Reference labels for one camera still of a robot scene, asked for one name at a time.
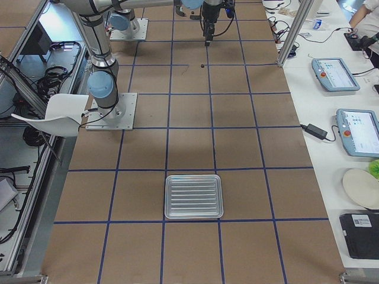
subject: green object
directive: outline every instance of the green object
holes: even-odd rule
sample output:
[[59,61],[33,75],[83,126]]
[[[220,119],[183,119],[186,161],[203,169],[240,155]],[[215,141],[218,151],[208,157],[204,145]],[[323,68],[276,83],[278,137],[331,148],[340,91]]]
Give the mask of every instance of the green object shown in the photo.
[[372,161],[368,165],[368,171],[372,174],[376,179],[379,179],[379,160]]

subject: white plastic chair seat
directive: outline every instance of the white plastic chair seat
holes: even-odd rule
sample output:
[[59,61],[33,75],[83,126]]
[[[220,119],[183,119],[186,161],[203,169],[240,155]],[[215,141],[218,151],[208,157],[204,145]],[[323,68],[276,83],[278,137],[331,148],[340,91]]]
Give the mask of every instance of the white plastic chair seat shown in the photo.
[[87,100],[88,95],[57,93],[49,99],[43,120],[32,120],[17,114],[12,114],[12,117],[25,121],[45,133],[63,137],[78,136],[78,127]]

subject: round plate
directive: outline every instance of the round plate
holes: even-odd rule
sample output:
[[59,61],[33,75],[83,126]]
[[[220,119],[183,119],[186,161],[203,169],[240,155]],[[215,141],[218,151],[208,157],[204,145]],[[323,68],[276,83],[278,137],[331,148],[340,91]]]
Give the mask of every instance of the round plate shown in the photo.
[[360,206],[368,209],[379,209],[379,181],[370,173],[352,169],[342,179],[343,188],[348,196]]

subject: silver tray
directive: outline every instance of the silver tray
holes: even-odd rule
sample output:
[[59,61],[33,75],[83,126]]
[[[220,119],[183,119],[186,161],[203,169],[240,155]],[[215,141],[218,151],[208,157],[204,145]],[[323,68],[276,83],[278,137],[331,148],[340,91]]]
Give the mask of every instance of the silver tray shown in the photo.
[[166,178],[165,215],[167,218],[220,218],[223,214],[219,176],[175,175]]

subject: tablet screen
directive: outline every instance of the tablet screen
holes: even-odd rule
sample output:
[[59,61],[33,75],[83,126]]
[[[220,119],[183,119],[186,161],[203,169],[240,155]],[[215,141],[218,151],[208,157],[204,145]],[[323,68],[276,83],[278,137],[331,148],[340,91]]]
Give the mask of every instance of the tablet screen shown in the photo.
[[355,86],[340,60],[319,60],[319,62],[334,88]]
[[379,154],[379,133],[369,112],[344,111],[349,123],[355,151]]

